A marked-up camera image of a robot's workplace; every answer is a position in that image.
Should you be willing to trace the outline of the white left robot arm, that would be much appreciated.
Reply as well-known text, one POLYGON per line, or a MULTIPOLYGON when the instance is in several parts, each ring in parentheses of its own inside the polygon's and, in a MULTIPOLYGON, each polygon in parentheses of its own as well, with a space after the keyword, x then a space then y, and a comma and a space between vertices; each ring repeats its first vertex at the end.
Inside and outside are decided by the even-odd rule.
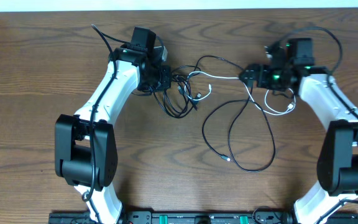
POLYGON ((73 115, 55 123, 55 172, 81 194, 96 223, 119 223, 122 202, 112 180, 118 164, 114 126, 134 90, 145 95, 170 88, 167 49, 153 31, 135 27, 132 39, 109 48, 104 78, 73 115))

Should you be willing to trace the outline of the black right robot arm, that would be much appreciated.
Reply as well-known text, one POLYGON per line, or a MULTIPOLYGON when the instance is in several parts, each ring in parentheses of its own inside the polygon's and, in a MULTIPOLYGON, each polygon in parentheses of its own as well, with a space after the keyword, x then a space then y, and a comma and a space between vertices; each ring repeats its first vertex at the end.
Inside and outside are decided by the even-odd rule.
POLYGON ((270 64, 250 64, 239 79, 249 87, 292 90, 326 130, 316 165, 318 180, 283 223, 327 223, 347 203, 358 204, 358 108, 336 85, 333 73, 314 64, 311 38, 277 41, 266 48, 270 64))

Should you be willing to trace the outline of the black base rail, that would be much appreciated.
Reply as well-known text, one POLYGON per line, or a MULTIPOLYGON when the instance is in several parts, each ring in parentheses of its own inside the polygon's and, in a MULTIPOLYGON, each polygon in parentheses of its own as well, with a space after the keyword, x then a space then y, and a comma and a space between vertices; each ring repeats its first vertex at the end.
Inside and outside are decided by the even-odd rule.
MULTIPOLYGON (((252 223, 295 223, 288 215, 280 212, 259 211, 252 213, 152 213, 147 211, 127 212, 118 219, 119 224, 252 224, 252 223)), ((90 212, 83 213, 50 213, 48 223, 98 223, 90 217, 90 212)), ((328 224, 358 224, 356 213, 335 213, 328 224)))

